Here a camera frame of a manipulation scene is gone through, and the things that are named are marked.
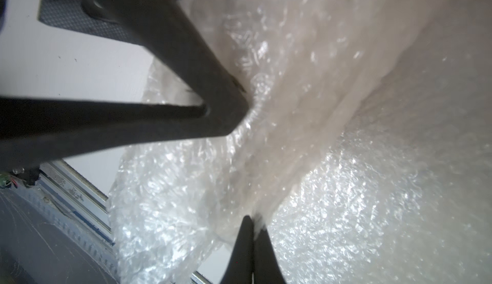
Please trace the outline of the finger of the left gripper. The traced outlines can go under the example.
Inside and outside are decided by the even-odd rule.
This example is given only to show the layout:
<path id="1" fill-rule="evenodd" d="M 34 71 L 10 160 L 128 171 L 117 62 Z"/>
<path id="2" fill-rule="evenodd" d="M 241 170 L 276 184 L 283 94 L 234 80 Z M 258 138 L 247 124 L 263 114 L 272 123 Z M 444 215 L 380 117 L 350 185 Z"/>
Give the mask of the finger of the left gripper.
<path id="1" fill-rule="evenodd" d="M 1 99 L 1 169 L 118 146 L 225 136 L 249 111 L 245 89 L 178 0 L 92 0 L 202 99 L 199 106 Z"/>

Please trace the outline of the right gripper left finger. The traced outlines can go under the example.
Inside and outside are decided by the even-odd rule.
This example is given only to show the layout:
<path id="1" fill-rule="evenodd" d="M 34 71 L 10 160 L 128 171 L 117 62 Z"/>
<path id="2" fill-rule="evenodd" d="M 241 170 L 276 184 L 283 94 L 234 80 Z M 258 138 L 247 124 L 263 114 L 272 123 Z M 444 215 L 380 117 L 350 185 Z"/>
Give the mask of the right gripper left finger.
<path id="1" fill-rule="evenodd" d="M 220 284 L 252 284 L 254 270 L 254 223 L 250 216 L 242 220 L 231 258 Z"/>

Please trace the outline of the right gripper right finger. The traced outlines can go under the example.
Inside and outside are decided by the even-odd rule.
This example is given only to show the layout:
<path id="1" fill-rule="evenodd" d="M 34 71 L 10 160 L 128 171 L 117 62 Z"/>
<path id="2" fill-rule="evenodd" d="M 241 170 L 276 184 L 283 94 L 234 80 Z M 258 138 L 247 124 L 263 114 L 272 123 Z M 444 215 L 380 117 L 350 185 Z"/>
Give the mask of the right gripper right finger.
<path id="1" fill-rule="evenodd" d="M 286 284 L 274 253 L 268 230 L 263 226 L 253 242 L 254 271 L 256 284 Z"/>

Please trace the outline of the bubble clear cylinder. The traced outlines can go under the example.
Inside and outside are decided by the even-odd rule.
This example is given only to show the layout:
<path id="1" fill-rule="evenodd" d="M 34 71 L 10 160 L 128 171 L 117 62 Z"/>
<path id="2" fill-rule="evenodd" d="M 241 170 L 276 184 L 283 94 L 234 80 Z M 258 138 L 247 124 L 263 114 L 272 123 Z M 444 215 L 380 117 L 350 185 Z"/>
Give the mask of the bubble clear cylinder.
<path id="1" fill-rule="evenodd" d="M 182 0 L 246 91 L 225 137 L 128 147 L 108 211 L 121 283 L 178 283 L 270 219 L 447 0 Z"/>

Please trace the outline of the clear bubble wrap sheet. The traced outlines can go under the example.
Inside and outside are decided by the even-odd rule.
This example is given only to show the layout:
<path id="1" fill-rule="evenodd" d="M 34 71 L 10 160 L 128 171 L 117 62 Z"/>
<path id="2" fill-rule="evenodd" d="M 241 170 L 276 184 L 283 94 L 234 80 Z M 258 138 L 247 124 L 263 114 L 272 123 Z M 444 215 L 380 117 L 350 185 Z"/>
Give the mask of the clear bubble wrap sheet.
<path id="1" fill-rule="evenodd" d="M 269 233 L 288 283 L 491 282 L 491 0 L 450 0 Z"/>

